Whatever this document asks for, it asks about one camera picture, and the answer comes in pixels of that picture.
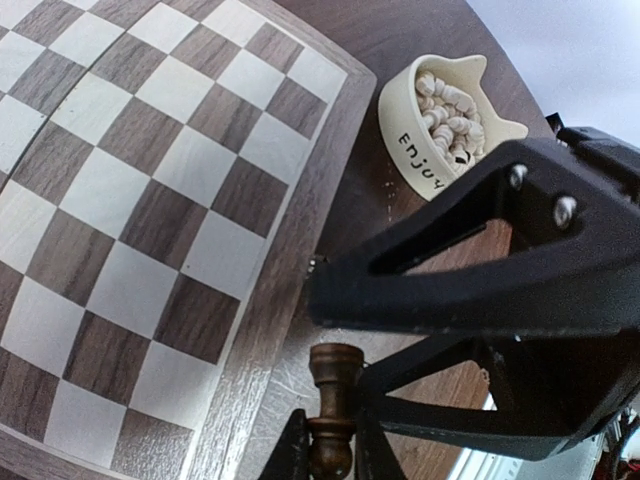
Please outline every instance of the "white wall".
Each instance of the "white wall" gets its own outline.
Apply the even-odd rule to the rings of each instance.
[[[467,1],[545,115],[640,146],[640,1]]]

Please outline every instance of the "wooden table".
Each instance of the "wooden table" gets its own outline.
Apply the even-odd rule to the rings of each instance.
[[[382,86],[417,56],[485,55],[489,61],[482,85],[497,113],[526,124],[531,136],[551,135],[544,116],[506,54],[463,0],[277,2],[347,50],[378,78],[373,102],[318,244],[317,252],[329,259],[424,204],[392,165],[382,143],[376,113]],[[425,268],[449,269],[506,255],[509,239],[509,228],[496,222],[482,235],[441,254]],[[373,362],[416,340],[400,335],[318,329],[306,315],[303,295],[284,341],[269,339],[268,358],[243,359],[254,362],[252,378],[233,378],[235,382],[251,383],[252,392],[264,391],[259,411],[244,410],[259,403],[254,399],[236,397],[232,405],[226,404],[230,411],[223,417],[233,426],[221,432],[210,425],[210,434],[218,438],[212,442],[208,458],[192,471],[196,473],[193,478],[256,478],[290,411],[303,407],[311,416],[317,412],[317,391],[307,367],[311,345],[326,341],[352,343],[365,351],[368,362]],[[248,391],[240,386],[234,389],[236,395]],[[409,385],[399,394],[423,402],[480,408],[487,386],[478,368],[465,364]],[[410,479],[444,480],[459,452],[443,444],[396,435],[390,438]]]

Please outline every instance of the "bowl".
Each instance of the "bowl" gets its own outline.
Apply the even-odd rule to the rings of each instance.
[[[415,91],[415,79],[420,71],[429,70],[448,85],[473,97],[482,117],[485,155],[506,140],[527,136],[526,126],[496,114],[480,87],[486,67],[487,59],[483,55],[455,59],[423,55],[392,78],[380,93],[378,118],[387,150],[407,183],[426,200],[435,198],[460,174],[436,150],[423,126]]]

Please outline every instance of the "screw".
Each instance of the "screw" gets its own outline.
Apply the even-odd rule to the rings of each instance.
[[[529,169],[526,165],[522,165],[521,163],[511,167],[511,171],[509,172],[509,185],[511,185],[511,188],[519,192],[527,173],[529,173]]]
[[[558,199],[553,208],[553,221],[560,230],[569,228],[577,206],[578,202],[573,197],[565,196]]]

